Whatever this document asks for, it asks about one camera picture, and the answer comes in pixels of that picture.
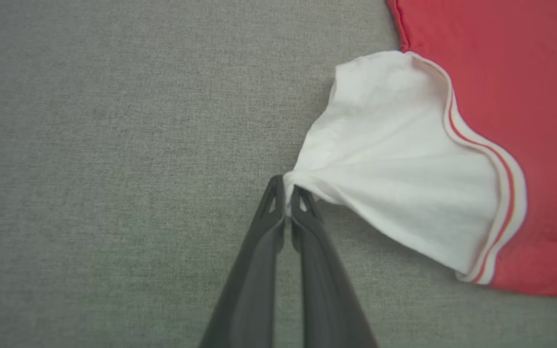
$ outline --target red t-shirt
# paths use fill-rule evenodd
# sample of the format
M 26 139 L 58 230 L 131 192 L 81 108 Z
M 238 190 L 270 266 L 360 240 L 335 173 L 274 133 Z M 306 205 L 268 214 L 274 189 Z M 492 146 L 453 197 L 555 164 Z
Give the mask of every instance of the red t-shirt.
M 387 2 L 402 51 L 445 69 L 467 125 L 524 173 L 528 211 L 491 286 L 557 295 L 557 0 Z

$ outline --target gray fabric surface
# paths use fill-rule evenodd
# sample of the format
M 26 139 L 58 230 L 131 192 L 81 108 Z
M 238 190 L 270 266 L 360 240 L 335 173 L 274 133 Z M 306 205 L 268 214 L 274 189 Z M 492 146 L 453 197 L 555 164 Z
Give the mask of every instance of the gray fabric surface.
M 0 0 L 0 347 L 193 347 L 382 0 Z M 557 299 L 462 284 L 321 204 L 383 347 L 557 347 Z M 276 347 L 302 344 L 299 259 Z

